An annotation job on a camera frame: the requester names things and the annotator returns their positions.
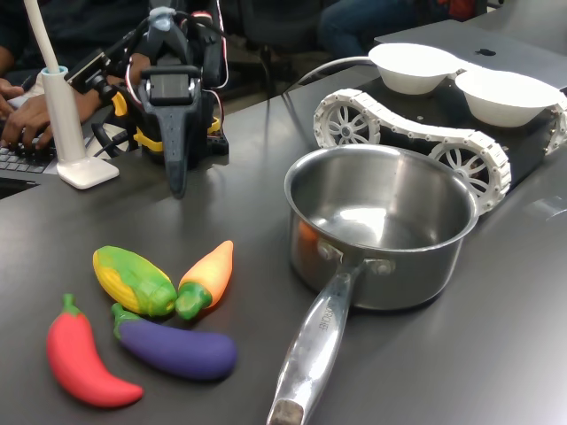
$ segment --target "stainless steel saucepan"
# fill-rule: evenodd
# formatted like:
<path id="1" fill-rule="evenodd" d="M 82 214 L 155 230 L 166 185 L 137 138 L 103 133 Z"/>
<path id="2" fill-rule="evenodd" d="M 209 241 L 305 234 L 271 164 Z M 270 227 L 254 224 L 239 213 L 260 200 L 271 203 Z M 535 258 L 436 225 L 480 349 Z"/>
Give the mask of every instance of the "stainless steel saucepan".
<path id="1" fill-rule="evenodd" d="M 349 306 L 398 310 L 436 297 L 478 209 L 450 168 L 380 145 L 310 153 L 284 187 L 291 264 L 321 292 L 285 358 L 268 425 L 304 425 L 329 378 Z"/>

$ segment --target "red chili pepper toy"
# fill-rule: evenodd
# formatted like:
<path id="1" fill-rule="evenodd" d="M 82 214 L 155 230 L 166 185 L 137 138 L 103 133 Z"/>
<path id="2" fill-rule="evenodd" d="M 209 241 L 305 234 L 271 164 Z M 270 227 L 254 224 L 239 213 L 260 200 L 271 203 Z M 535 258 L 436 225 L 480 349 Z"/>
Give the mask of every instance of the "red chili pepper toy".
<path id="1" fill-rule="evenodd" d="M 112 376 L 98 357 L 87 317 L 63 296 L 63 312 L 47 334 L 47 358 L 58 382 L 79 400 L 98 407 L 119 407 L 139 400 L 144 389 Z"/>

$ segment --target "robotic arm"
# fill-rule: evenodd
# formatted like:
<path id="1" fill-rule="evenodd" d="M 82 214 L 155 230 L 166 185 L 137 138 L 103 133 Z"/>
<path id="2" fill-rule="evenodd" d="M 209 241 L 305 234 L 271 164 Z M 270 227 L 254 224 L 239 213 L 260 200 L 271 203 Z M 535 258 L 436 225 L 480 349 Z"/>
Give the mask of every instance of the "robotic arm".
<path id="1" fill-rule="evenodd" d="M 214 90 L 226 83 L 228 67 L 218 1 L 205 3 L 202 11 L 186 12 L 183 0 L 152 1 L 149 17 L 136 30 L 107 52 L 96 52 L 67 80 L 77 89 L 96 89 L 107 103 L 122 97 L 130 145 L 134 139 L 146 150 L 162 152 L 177 198 L 185 193 L 188 167 L 229 151 L 224 139 L 207 137 L 214 121 Z M 151 62 L 137 89 L 130 82 L 135 51 Z M 107 74 L 124 77 L 125 87 L 109 86 Z"/>

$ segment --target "purple eggplant toy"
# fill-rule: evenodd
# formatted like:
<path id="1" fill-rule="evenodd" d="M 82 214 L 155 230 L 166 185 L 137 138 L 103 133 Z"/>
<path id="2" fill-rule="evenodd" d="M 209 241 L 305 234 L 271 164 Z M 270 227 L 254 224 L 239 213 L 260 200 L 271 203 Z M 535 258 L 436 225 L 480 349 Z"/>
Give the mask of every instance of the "purple eggplant toy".
<path id="1" fill-rule="evenodd" d="M 237 347 L 225 335 L 169 328 L 113 305 L 114 335 L 149 365 L 198 381 L 222 379 L 237 363 Z"/>

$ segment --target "paper bowl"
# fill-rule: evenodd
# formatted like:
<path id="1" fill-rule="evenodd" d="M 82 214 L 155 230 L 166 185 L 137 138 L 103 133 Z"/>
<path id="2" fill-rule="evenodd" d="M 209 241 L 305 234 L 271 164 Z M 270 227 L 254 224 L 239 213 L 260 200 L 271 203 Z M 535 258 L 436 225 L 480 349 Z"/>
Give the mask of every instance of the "paper bowl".
<path id="1" fill-rule="evenodd" d="M 560 91 L 519 73 L 489 69 L 468 71 L 455 79 L 470 113 L 497 127 L 521 127 L 560 100 Z"/>
<path id="2" fill-rule="evenodd" d="M 429 93 L 461 68 L 461 61 L 452 54 L 421 44 L 380 44 L 369 57 L 386 87 L 404 95 Z"/>

